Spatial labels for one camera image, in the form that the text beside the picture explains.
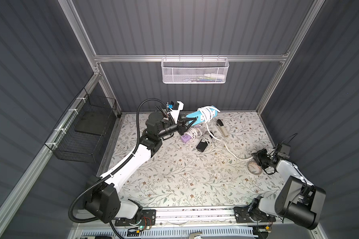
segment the mounting plate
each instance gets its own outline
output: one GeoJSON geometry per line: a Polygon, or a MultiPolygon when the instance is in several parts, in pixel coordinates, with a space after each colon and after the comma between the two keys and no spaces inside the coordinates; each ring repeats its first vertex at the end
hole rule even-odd
{"type": "Polygon", "coordinates": [[[265,219],[256,218],[254,214],[249,213],[249,205],[245,207],[234,207],[234,217],[237,223],[249,223],[249,222],[275,222],[276,219],[273,216],[264,215],[265,219]]]}
{"type": "Polygon", "coordinates": [[[114,226],[144,226],[145,219],[143,217],[150,218],[150,220],[146,219],[147,226],[153,226],[155,224],[156,210],[142,210],[141,221],[137,224],[133,219],[118,218],[115,220],[114,226]]]}

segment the coiled white cable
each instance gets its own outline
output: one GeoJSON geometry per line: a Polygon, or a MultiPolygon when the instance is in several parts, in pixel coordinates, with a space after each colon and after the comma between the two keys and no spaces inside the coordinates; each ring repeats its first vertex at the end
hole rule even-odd
{"type": "Polygon", "coordinates": [[[207,130],[204,132],[204,135],[201,136],[201,141],[204,141],[207,143],[207,145],[210,145],[213,141],[212,141],[212,138],[206,134],[206,132],[207,132],[207,130]]]}
{"type": "Polygon", "coordinates": [[[211,134],[211,132],[210,132],[210,130],[209,130],[209,126],[207,125],[207,123],[210,122],[211,119],[213,118],[213,111],[212,111],[212,110],[216,110],[217,112],[220,112],[219,109],[217,109],[217,108],[215,108],[215,107],[213,107],[213,106],[205,106],[205,107],[198,108],[197,110],[201,112],[203,118],[205,119],[206,128],[207,128],[207,131],[209,132],[210,136],[213,137],[213,138],[215,138],[215,139],[218,140],[218,141],[222,141],[222,142],[225,144],[225,147],[226,147],[226,149],[229,151],[229,153],[231,153],[231,154],[232,154],[236,159],[238,159],[238,160],[250,160],[250,159],[253,158],[253,157],[249,157],[249,158],[246,158],[246,159],[238,158],[235,154],[233,154],[233,153],[229,150],[229,148],[227,147],[225,141],[220,140],[220,139],[216,138],[214,135],[211,134]]]}
{"type": "Polygon", "coordinates": [[[201,126],[195,125],[195,126],[190,127],[189,130],[184,133],[184,135],[190,136],[191,141],[194,140],[197,136],[202,135],[201,126]]]}

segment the blue object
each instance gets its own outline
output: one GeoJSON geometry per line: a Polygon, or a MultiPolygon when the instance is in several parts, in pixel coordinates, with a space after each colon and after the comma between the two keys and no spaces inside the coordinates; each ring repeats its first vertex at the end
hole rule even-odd
{"type": "MultiPolygon", "coordinates": [[[[216,117],[218,112],[215,109],[212,109],[211,111],[215,112],[215,115],[213,117],[216,117]]],[[[205,121],[205,119],[201,119],[201,116],[202,116],[201,112],[196,111],[196,112],[188,114],[186,117],[187,118],[197,118],[197,121],[194,122],[194,124],[193,124],[193,125],[196,125],[196,124],[199,124],[199,123],[202,123],[205,121]]]]}

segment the table surface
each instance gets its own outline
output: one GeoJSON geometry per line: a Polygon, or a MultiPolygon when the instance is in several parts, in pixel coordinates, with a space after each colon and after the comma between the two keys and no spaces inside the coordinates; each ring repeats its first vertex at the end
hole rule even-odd
{"type": "MultiPolygon", "coordinates": [[[[140,131],[149,114],[140,114],[140,131]]],[[[228,148],[240,158],[272,145],[256,112],[218,113],[209,123],[210,131],[222,138],[215,126],[221,119],[229,132],[228,148]]],[[[127,155],[136,143],[135,114],[126,114],[109,168],[127,155]]],[[[220,141],[201,153],[196,150],[200,139],[187,144],[180,135],[163,141],[151,159],[145,162],[124,184],[119,196],[132,199],[143,207],[185,207],[246,205],[258,195],[275,198],[283,187],[279,173],[253,175],[248,161],[234,158],[220,141]]]]}

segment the purple power adapter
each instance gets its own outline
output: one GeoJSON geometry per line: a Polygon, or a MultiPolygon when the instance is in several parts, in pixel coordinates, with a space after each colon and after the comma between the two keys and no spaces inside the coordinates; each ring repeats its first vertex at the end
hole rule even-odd
{"type": "Polygon", "coordinates": [[[182,135],[181,140],[183,143],[188,143],[191,140],[191,136],[190,135],[182,135]]]}

